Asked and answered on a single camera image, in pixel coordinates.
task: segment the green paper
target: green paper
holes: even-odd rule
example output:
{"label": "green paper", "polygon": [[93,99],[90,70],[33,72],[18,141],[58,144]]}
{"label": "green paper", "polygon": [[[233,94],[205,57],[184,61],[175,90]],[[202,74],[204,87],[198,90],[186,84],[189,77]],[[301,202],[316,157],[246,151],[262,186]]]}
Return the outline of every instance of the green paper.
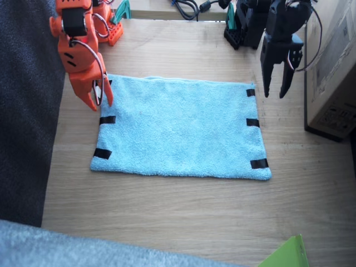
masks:
{"label": "green paper", "polygon": [[259,267],[309,267],[301,235],[292,236]]}

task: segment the wooden table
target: wooden table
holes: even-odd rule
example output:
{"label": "wooden table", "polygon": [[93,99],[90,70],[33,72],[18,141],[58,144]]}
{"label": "wooden table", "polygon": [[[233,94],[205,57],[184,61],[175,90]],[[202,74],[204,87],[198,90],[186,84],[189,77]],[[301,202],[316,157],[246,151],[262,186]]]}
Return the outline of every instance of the wooden table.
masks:
{"label": "wooden table", "polygon": [[303,234],[310,266],[352,266],[356,180],[350,143],[304,131],[303,74],[280,100],[283,68],[276,66],[265,98],[260,50],[234,51],[223,38],[224,23],[132,19],[123,26],[115,47],[100,45],[109,73],[256,83],[273,178],[91,172],[100,113],[76,98],[66,79],[43,227],[250,266]]}

